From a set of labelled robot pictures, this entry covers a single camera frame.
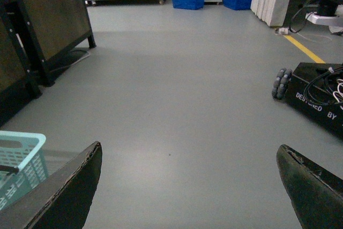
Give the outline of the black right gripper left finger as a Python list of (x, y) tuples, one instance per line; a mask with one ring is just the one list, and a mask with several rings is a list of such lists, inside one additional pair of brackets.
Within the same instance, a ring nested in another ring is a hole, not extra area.
[(83, 228), (101, 175), (94, 142), (36, 188), (1, 211), (1, 228)]

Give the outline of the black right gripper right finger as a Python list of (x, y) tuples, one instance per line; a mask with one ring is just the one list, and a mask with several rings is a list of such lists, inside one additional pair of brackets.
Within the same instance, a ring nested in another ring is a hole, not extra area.
[(342, 228), (342, 179), (286, 144), (276, 160), (301, 227)]

